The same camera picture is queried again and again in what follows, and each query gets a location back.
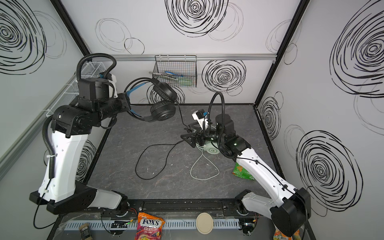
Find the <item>black blue headphones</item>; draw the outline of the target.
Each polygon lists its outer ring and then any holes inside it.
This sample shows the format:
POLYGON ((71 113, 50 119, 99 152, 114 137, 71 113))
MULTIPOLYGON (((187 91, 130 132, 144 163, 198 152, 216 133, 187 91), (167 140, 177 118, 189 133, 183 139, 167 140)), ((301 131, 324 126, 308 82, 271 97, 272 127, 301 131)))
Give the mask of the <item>black blue headphones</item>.
MULTIPOLYGON (((170 119, 171 117, 173 117, 175 115, 175 113, 176 113, 175 104, 176 104, 179 107, 179 112, 180 112, 182 124, 186 127, 186 131, 187 132, 190 131, 191 129, 184 123, 184 119, 183 119, 183 116, 182 116, 182 113, 181 113, 181 108, 180 108, 179 102, 177 101, 178 95, 177 95, 176 91, 169 84, 167 84, 165 82, 161 82, 161 81, 159 81, 159 80, 157 80, 155 78, 148 78, 148 77, 137 78, 137 79, 133 80, 132 82, 130 82, 126 86, 126 88, 124 90, 124 93, 126 94, 126 97, 128 97, 128 99, 129 99, 130 98, 130 94, 133 91, 137 90, 138 88, 140 88, 141 86, 144 86, 147 83, 151 83, 153 85, 153 91, 155 91, 155 93, 158 96, 160 96, 162 98, 162 100, 159 101, 159 102, 154 103, 151 106, 151 109, 150 109, 151 115, 149 115, 147 117, 142 117, 139 114, 137 114, 136 112, 134 112, 133 110, 129 110, 127 113, 131 117, 133 117, 134 119, 142 121, 142 122, 148 122, 148 123, 152 123, 152 122, 156 122, 156 121, 161 122, 161 121, 168 120, 168 119, 170 119)), ((163 170, 167 166, 168 158, 169 158, 172 150, 177 145, 179 145, 182 142, 183 141, 179 141, 179 142, 177 142, 175 144, 155 144, 155 145, 150 145, 150 146, 146 147, 144 149, 144 151, 141 153, 141 155, 139 156, 138 161, 137 161, 137 163, 135 165, 135 174, 136 174, 136 176, 139 179, 145 180, 145 181, 149 181, 149 180, 152 180, 155 177, 157 177, 160 173, 163 172, 163 170), (141 159, 142 155, 145 153, 145 151, 148 148, 150 148, 150 147, 158 147, 158 146, 172 146, 171 149, 167 153, 164 166, 162 167, 162 169, 156 175, 154 175, 151 178, 143 178, 143 177, 141 177, 139 175, 139 173, 138 173, 137 168, 138 168, 138 165, 139 165, 139 162, 140 162, 140 159, 141 159)))

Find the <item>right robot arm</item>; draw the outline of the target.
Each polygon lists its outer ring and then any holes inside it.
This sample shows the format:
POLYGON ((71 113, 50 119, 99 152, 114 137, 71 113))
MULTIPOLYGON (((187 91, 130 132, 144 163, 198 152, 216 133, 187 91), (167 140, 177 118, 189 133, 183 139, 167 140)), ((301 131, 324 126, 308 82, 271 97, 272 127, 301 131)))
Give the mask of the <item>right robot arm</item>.
POLYGON ((297 189, 279 176, 252 146, 236 133, 233 120, 225 113, 225 99, 221 92, 215 92, 211 101, 207 111, 201 109, 193 113, 194 124, 200 128, 181 135, 182 140, 192 148, 203 147, 206 142, 211 142, 214 149, 224 157, 248 171, 269 196, 265 198, 250 191, 243 191, 239 195, 241 208, 271 219, 282 234, 293 237, 301 227, 306 227, 311 217, 309 192, 304 188, 297 189), (221 113, 213 122, 212 102, 216 97, 221 100, 221 113))

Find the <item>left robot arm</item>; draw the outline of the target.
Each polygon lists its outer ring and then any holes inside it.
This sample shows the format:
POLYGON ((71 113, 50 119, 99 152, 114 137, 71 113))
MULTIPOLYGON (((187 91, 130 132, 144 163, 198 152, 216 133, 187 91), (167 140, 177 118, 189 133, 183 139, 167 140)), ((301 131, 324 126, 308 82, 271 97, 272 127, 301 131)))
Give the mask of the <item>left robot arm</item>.
POLYGON ((110 209, 122 216, 129 211, 125 195, 76 181, 81 153, 92 129, 101 127, 105 119, 111 119, 107 127, 111 129, 117 115, 130 110, 128 97, 119 94, 113 84, 110 72, 116 65, 116 59, 109 54, 83 57, 76 70, 77 103, 57 108, 43 124, 42 136, 49 161, 44 180, 38 191, 30 194, 30 201, 38 206, 46 205, 54 215, 88 208, 110 209), (99 78, 82 78, 84 63, 94 58, 107 58, 112 64, 99 78))

